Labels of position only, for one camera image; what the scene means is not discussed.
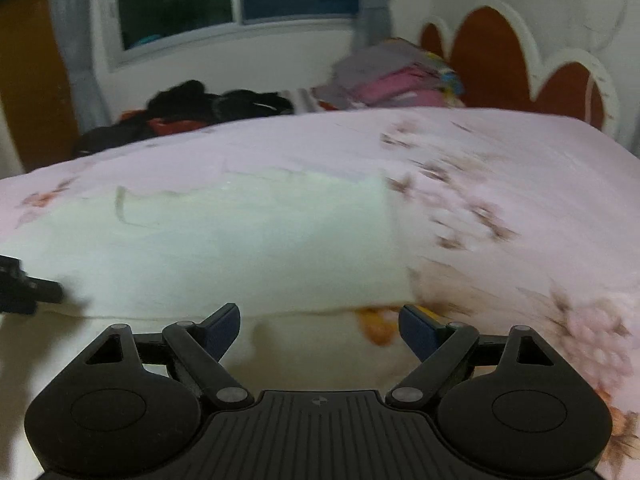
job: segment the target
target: black robotic gripper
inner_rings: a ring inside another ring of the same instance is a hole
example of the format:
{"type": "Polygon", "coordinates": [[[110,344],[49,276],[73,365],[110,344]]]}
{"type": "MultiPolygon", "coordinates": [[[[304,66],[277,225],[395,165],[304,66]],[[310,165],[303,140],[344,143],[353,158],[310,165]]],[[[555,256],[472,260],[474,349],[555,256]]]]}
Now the black robotic gripper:
{"type": "Polygon", "coordinates": [[[112,325],[26,413],[41,479],[600,478],[609,411],[534,330],[485,336],[413,306],[399,325],[422,363],[384,400],[375,391],[254,400],[219,364],[239,333],[234,304],[161,334],[112,325]],[[471,378],[481,365],[497,368],[471,378]]]}

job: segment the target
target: pile of clothes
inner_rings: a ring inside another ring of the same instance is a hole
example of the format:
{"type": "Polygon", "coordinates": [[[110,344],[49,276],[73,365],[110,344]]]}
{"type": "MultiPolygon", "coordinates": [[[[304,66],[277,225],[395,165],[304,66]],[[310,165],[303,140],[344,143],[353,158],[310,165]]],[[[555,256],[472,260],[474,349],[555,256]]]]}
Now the pile of clothes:
{"type": "Polygon", "coordinates": [[[388,40],[334,65],[330,83],[313,89],[327,110],[363,107],[459,107],[458,75],[440,58],[405,40],[388,40]]]}
{"type": "Polygon", "coordinates": [[[145,110],[124,113],[113,126],[95,128],[80,137],[74,157],[93,155],[139,140],[190,132],[212,124],[292,114],[291,102],[276,93],[233,90],[206,93],[200,81],[190,80],[155,95],[145,110]]]}

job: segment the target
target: light green cloth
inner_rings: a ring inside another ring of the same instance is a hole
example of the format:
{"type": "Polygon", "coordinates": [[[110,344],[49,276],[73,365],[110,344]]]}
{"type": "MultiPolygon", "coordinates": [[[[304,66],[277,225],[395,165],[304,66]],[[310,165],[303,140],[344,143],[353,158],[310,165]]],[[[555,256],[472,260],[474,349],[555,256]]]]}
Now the light green cloth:
{"type": "Polygon", "coordinates": [[[271,171],[214,189],[62,203],[0,254],[63,283],[91,317],[324,312],[412,299],[382,177],[271,171]]]}

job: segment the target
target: brown wooden panel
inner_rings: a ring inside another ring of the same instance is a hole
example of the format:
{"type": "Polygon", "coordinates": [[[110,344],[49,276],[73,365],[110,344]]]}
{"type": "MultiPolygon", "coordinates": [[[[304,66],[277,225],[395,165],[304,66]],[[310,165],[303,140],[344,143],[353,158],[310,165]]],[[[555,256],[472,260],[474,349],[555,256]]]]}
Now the brown wooden panel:
{"type": "Polygon", "coordinates": [[[433,23],[429,23],[422,30],[422,37],[420,38],[420,46],[424,50],[428,50],[429,52],[433,52],[438,56],[444,58],[444,49],[442,47],[442,38],[440,37],[440,31],[438,27],[433,25],[433,23]]]}
{"type": "Polygon", "coordinates": [[[47,0],[0,5],[0,98],[27,171],[70,158],[78,126],[47,0]]]}
{"type": "Polygon", "coordinates": [[[472,12],[458,31],[449,59],[469,107],[531,111],[527,65],[511,25],[495,9],[472,12]]]}
{"type": "MultiPolygon", "coordinates": [[[[542,114],[564,115],[585,119],[585,99],[589,70],[580,63],[560,67],[543,86],[534,110],[542,114]]],[[[591,91],[591,126],[602,129],[604,105],[598,86],[591,91]]]]}

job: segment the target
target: window sill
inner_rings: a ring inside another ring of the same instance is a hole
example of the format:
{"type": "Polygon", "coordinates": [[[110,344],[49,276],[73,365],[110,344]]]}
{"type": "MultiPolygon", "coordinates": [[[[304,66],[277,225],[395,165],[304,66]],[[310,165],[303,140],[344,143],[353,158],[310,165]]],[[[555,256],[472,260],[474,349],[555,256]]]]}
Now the window sill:
{"type": "Polygon", "coordinates": [[[203,44],[221,43],[244,38],[256,38],[271,34],[287,34],[292,32],[316,32],[323,30],[353,30],[353,17],[335,18],[305,18],[281,20],[277,22],[258,22],[239,25],[238,23],[225,23],[212,27],[191,30],[181,34],[175,34],[168,38],[153,41],[136,46],[129,50],[123,50],[117,40],[119,33],[111,27],[104,33],[111,41],[106,45],[108,49],[109,69],[114,72],[120,68],[126,68],[135,63],[157,59],[174,52],[180,52],[187,48],[201,46],[203,44]]]}

